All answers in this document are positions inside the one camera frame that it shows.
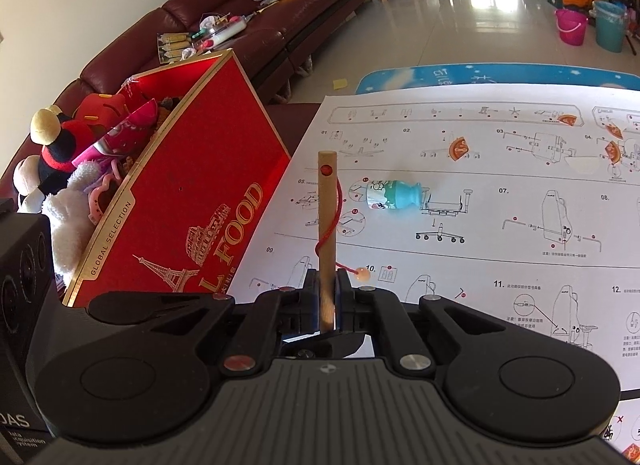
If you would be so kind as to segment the wooden stick with red string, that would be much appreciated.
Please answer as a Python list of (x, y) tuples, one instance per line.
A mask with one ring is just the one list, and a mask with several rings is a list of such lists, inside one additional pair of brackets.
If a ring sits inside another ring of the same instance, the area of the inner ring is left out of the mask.
[(352, 269), (336, 260), (336, 229), (342, 215), (343, 191), (337, 176), (337, 153), (318, 153), (318, 242), (314, 251), (319, 272), (319, 329), (333, 331), (335, 326), (335, 274), (337, 269), (356, 275), (361, 281), (370, 277), (367, 268)]

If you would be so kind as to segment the small teal bottle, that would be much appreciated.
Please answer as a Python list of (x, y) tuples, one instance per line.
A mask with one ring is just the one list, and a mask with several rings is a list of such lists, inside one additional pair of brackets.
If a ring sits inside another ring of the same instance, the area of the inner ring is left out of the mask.
[(366, 188), (366, 202), (371, 209), (377, 210), (421, 208), (422, 184), (401, 180), (371, 180)]

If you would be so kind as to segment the Mickey Mouse plush toy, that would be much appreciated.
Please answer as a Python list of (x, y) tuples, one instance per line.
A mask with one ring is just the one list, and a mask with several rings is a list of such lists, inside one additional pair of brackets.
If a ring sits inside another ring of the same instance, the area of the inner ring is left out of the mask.
[(29, 138), (41, 146), (41, 151), (27, 156), (14, 168), (13, 184), (21, 196), (19, 212), (39, 214), (44, 199), (66, 187), (75, 170), (73, 160), (96, 141), (99, 127), (96, 116), (73, 118), (56, 105), (32, 116)]

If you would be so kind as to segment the red food gift box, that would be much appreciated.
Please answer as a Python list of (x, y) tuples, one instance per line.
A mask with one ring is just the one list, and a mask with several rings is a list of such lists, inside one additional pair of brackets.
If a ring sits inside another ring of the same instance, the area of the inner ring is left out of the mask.
[(114, 291), (225, 294), (290, 161), (233, 51), (137, 74), (128, 102), (177, 106), (122, 180), (63, 303)]

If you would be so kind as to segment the white fluffy plush toy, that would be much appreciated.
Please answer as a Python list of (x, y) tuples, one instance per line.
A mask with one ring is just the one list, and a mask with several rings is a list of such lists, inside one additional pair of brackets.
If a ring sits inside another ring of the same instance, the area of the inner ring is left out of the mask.
[(87, 188), (96, 183), (103, 173), (97, 162), (82, 162), (67, 181), (66, 188), (49, 195), (43, 202), (42, 212), (51, 225), (53, 268), (70, 285), (74, 272), (84, 253), (94, 225), (89, 219)]

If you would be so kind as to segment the white instruction sheet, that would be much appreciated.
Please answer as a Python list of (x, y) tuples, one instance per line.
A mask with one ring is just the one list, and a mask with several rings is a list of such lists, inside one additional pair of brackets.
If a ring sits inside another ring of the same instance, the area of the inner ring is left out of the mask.
[[(597, 353), (639, 387), (639, 95), (462, 84), (329, 96), (231, 285), (297, 286), (317, 262), (317, 155), (337, 153), (337, 259), (407, 303), (441, 295)], [(371, 209), (371, 180), (421, 208)]]

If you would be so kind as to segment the pink plush toy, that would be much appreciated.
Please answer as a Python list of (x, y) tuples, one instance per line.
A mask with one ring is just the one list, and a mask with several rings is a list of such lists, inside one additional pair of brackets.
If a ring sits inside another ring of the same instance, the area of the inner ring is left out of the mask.
[(73, 166), (78, 168), (82, 162), (97, 162), (105, 166), (113, 159), (134, 155), (148, 143), (157, 118), (158, 104), (155, 99), (151, 99), (76, 156), (72, 160)]

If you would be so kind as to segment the blue table mat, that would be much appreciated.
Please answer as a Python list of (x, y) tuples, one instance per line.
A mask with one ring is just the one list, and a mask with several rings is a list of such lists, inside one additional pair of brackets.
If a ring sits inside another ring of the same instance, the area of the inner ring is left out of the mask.
[(638, 91), (639, 76), (592, 67), (556, 64), (435, 64), (380, 69), (364, 76), (357, 94), (452, 86), (453, 84), (569, 84)]

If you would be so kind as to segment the dark red leather sofa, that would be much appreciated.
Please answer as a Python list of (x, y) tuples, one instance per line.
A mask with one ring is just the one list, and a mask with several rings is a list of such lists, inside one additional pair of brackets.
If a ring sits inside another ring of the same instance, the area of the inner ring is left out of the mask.
[(55, 99), (74, 117), (91, 93), (122, 94), (134, 112), (142, 96), (126, 91), (128, 79), (216, 50), (230, 49), (262, 103), (288, 84), (339, 24), (364, 0), (168, 0), (142, 16), (97, 54)]

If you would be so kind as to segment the pink plastic bucket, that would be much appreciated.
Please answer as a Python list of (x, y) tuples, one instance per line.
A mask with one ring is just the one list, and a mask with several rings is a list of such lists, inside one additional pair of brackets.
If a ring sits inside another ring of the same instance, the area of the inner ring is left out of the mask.
[(561, 40), (570, 46), (580, 47), (585, 41), (588, 17), (568, 9), (556, 9), (554, 15)]

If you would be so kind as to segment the teal plastic bucket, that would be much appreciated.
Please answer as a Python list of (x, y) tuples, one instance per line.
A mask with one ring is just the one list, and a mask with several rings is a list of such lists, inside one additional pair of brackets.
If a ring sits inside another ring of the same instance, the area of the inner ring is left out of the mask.
[(622, 6), (603, 0), (594, 3), (594, 10), (597, 44), (612, 53), (622, 52), (627, 29), (627, 11)]

